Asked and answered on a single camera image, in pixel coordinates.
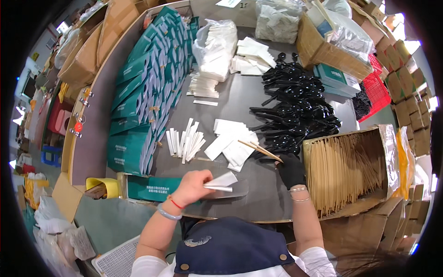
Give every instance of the navy apron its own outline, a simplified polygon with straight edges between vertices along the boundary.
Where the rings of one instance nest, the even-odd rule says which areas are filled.
[[[289,254],[283,234],[237,217],[193,226],[179,242],[175,262],[174,277],[231,275],[276,265],[291,277],[308,276]]]

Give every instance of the white plastic basket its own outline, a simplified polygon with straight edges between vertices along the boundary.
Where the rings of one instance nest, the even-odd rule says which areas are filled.
[[[103,277],[130,277],[140,236],[124,242],[91,261]]]

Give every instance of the wooden chopsticks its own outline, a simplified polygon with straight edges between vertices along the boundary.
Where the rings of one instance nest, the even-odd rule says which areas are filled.
[[[283,162],[279,157],[277,157],[276,155],[272,154],[268,150],[264,149],[260,145],[255,144],[254,142],[251,142],[253,145],[249,144],[247,142],[241,141],[241,140],[238,140],[238,142],[243,143],[244,145],[249,146],[250,148],[253,148],[253,149],[257,150],[258,152],[261,152],[261,153],[265,154],[266,156],[271,157],[271,158],[273,158],[273,159],[275,159],[275,160],[277,160],[277,161],[279,161],[281,163]]]

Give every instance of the hand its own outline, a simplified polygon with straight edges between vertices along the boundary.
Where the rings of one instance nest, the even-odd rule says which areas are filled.
[[[306,185],[303,163],[293,153],[281,155],[281,162],[275,162],[283,184],[289,190],[295,185]]]
[[[207,169],[201,171],[189,171],[183,176],[179,187],[172,193],[171,197],[179,206],[186,207],[203,196],[215,192],[215,190],[203,187],[204,183],[212,181],[212,179],[212,173]]]

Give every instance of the red string bracelet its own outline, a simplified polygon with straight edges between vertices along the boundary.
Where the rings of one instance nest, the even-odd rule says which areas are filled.
[[[179,208],[180,210],[183,210],[183,209],[184,209],[184,207],[180,207],[176,202],[174,202],[174,200],[172,200],[172,196],[171,196],[171,195],[168,195],[168,196],[167,196],[167,199],[169,199],[169,200],[172,202],[172,204],[174,204],[175,206],[177,206],[177,208]]]

